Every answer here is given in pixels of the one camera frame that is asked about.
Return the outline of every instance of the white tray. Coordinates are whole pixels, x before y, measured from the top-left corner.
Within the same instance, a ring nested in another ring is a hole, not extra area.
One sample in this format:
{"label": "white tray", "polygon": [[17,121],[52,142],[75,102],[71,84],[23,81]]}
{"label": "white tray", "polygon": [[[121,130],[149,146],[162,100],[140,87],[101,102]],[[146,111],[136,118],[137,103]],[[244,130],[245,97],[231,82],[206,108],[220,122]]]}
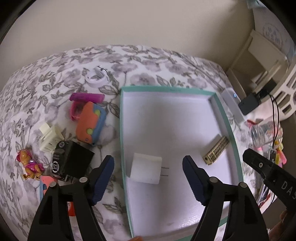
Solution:
{"label": "white tray", "polygon": [[[243,181],[234,136],[218,96],[199,89],[130,86],[122,88],[120,105],[123,185],[132,236],[189,240],[204,207],[183,173],[183,157],[191,155],[198,167],[223,183]],[[206,165],[202,157],[222,136],[231,144],[216,162]],[[129,178],[135,152],[162,157],[162,167],[169,169],[162,169],[158,185]],[[220,225],[227,220],[228,208],[225,202]]]}

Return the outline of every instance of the table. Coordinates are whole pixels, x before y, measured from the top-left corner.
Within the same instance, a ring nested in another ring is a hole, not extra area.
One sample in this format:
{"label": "table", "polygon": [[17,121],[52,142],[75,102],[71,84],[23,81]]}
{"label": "table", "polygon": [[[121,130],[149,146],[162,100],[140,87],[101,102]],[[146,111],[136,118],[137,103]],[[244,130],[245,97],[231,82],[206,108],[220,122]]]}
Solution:
{"label": "table", "polygon": [[[110,82],[91,88],[86,78],[96,78],[94,68],[107,70]],[[115,169],[101,202],[94,213],[106,239],[130,238],[122,175],[120,168],[119,102],[125,85],[163,85],[200,88],[218,94],[230,83],[222,68],[211,61],[190,57],[175,51],[134,45],[84,47],[54,54],[16,71],[0,96],[0,207],[26,240],[39,205],[39,181],[22,179],[23,168],[15,160],[22,148],[31,149],[34,158],[50,171],[51,154],[39,150],[39,127],[47,122],[57,124],[66,140],[75,139],[76,123],[70,120],[69,96],[73,92],[103,93],[101,104],[107,111],[99,141],[91,150],[95,156],[91,168],[98,167],[109,154]],[[234,132],[239,155],[251,146],[249,128],[237,125],[228,107],[222,103]],[[241,162],[244,181],[257,193],[255,171]],[[71,219],[76,240],[81,236],[77,221]],[[223,236],[225,225],[217,233]]]}

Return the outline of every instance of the transparent jar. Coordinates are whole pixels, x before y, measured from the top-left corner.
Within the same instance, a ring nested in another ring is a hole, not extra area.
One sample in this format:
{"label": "transparent jar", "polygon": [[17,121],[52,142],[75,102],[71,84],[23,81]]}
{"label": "transparent jar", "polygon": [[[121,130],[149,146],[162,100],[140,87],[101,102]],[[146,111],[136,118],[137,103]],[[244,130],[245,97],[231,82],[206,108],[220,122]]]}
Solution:
{"label": "transparent jar", "polygon": [[[256,148],[262,147],[266,144],[271,144],[277,132],[277,115],[274,116],[274,122],[272,116],[266,120],[260,122],[257,125],[251,127],[251,138]],[[276,140],[280,140],[283,137],[283,129],[279,123],[279,131]]]}

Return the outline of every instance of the beige wall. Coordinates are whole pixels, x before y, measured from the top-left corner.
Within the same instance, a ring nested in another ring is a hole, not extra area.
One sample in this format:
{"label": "beige wall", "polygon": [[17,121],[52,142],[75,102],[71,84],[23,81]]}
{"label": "beige wall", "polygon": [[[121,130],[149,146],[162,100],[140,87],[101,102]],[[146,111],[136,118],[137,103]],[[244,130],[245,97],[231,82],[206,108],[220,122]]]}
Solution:
{"label": "beige wall", "polygon": [[167,48],[225,68],[252,27],[243,0],[37,0],[0,45],[0,89],[26,64],[91,45]]}

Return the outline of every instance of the screw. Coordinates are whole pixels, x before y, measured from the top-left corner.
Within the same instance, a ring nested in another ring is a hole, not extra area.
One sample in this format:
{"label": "screw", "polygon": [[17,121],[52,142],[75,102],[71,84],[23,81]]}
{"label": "screw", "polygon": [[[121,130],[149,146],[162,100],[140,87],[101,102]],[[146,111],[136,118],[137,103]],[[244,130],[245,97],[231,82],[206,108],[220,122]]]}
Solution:
{"label": "screw", "polygon": [[88,180],[87,177],[82,177],[79,179],[79,182],[85,183],[85,182],[87,182],[87,180]]}
{"label": "screw", "polygon": [[244,183],[244,182],[241,182],[241,183],[239,183],[239,185],[242,187],[242,188],[246,188],[248,185],[246,184],[246,183]]}
{"label": "screw", "polygon": [[51,183],[49,184],[49,186],[53,188],[56,184],[57,184],[56,182],[51,182]]}
{"label": "screw", "polygon": [[216,178],[216,177],[210,177],[210,182],[211,183],[217,183],[218,182],[218,178]]}

